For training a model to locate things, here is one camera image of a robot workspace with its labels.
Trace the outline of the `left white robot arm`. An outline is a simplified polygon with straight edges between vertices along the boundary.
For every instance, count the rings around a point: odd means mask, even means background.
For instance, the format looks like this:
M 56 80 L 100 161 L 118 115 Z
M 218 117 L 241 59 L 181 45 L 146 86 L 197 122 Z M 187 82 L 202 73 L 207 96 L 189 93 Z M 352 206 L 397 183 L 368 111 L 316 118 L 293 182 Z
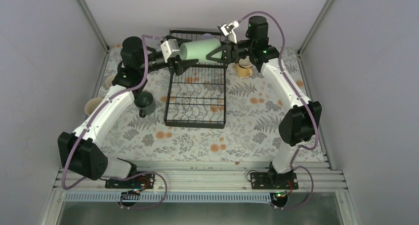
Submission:
M 59 136 L 63 178 L 71 171 L 84 179 L 118 178 L 126 188 L 137 183 L 138 175 L 130 162 L 109 158 L 101 151 L 104 138 L 125 109 L 140 98 L 149 72 L 168 68 L 180 75 L 199 61 L 197 57 L 187 57 L 185 48 L 175 39 L 158 37 L 162 43 L 161 50 L 156 51 L 146 46 L 146 38 L 142 35 L 123 41 L 118 73 L 104 99 L 79 127 Z

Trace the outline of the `light green ceramic mug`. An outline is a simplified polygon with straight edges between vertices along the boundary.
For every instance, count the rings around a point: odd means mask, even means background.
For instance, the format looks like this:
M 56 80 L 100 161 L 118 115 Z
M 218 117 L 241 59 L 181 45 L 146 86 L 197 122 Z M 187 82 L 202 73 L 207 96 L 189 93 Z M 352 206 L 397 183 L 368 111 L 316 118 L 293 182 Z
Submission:
M 115 77 L 116 77 L 116 74 L 112 74 L 106 78 L 105 84 L 108 88 L 110 88 L 113 85 L 113 80 L 115 79 Z

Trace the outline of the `yellow ceramic mug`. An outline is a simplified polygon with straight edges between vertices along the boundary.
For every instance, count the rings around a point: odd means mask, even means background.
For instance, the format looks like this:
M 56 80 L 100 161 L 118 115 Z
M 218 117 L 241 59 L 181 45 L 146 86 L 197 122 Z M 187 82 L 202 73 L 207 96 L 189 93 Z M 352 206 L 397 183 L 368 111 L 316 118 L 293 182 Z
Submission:
M 238 77 L 250 77 L 253 75 L 253 64 L 247 59 L 241 59 L 238 63 L 233 65 L 235 73 Z

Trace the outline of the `beige floral ceramic mug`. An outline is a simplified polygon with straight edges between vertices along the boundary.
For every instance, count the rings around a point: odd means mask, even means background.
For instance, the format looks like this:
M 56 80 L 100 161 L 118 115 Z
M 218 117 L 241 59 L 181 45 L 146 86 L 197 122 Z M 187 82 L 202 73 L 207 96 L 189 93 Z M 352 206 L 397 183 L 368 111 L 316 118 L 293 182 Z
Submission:
M 95 109 L 99 106 L 99 104 L 102 102 L 104 98 L 102 97 L 95 97 L 92 98 L 91 100 L 89 100 L 84 107 L 84 111 L 86 113 L 87 116 L 90 116 Z

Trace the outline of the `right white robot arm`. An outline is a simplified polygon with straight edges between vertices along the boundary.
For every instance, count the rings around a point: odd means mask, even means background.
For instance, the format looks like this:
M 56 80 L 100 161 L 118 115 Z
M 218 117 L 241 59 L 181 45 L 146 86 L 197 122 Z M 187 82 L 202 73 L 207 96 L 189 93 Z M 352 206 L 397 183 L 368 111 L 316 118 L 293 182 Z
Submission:
M 207 60 L 219 63 L 238 62 L 248 57 L 278 91 L 288 111 L 279 124 L 279 134 L 285 146 L 278 150 L 267 171 L 268 184 L 279 189 L 292 182 L 297 169 L 294 161 L 301 149 L 313 151 L 319 144 L 318 125 L 322 106 L 307 97 L 292 79 L 282 61 L 283 50 L 269 44 L 269 25 L 265 16 L 247 15 L 246 40 L 238 41 L 235 29 L 241 20 L 219 26 L 227 38 L 222 45 L 206 55 Z

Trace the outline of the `mint green plastic tumbler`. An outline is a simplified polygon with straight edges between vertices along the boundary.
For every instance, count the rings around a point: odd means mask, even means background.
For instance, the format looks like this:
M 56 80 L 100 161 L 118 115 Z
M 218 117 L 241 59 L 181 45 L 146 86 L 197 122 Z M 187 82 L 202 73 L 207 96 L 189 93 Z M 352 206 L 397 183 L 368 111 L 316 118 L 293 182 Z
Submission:
M 221 42 L 215 38 L 182 43 L 179 56 L 181 60 L 198 59 L 199 63 L 214 64 L 215 61 L 207 60 L 206 55 L 219 47 Z

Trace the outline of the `dark green ceramic mug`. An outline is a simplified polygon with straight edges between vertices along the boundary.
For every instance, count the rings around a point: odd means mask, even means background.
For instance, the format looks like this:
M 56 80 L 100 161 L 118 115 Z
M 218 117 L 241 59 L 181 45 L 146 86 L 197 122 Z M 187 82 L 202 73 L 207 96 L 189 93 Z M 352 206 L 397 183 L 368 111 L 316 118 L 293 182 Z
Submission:
M 139 117 L 145 118 L 151 115 L 156 110 L 155 100 L 153 95 L 148 91 L 142 91 L 134 100 L 134 104 L 139 109 Z

